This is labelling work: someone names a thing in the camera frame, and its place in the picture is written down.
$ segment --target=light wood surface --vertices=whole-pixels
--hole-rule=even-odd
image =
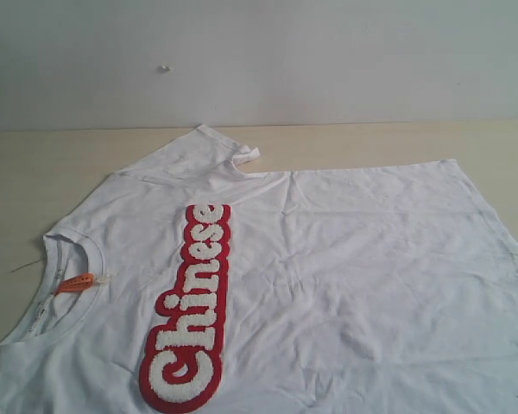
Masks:
[[[218,129],[259,147],[247,173],[454,158],[518,241],[518,121]],[[0,133],[0,340],[40,282],[42,235],[104,177],[189,129]]]

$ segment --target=white t-shirt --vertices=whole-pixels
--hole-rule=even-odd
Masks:
[[[258,156],[199,127],[47,233],[0,414],[518,413],[518,244],[455,160]]]

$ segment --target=t-shirt sleeve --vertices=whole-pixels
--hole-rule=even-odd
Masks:
[[[240,165],[259,156],[257,148],[201,125],[117,173],[137,178],[185,178],[206,173],[226,161]]]

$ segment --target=orange tag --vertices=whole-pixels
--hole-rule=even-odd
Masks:
[[[83,273],[61,282],[54,296],[62,292],[82,292],[92,285],[94,285],[94,275],[92,273]]]

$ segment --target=white wall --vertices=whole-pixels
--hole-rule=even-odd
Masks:
[[[0,0],[0,129],[491,117],[518,0]]]

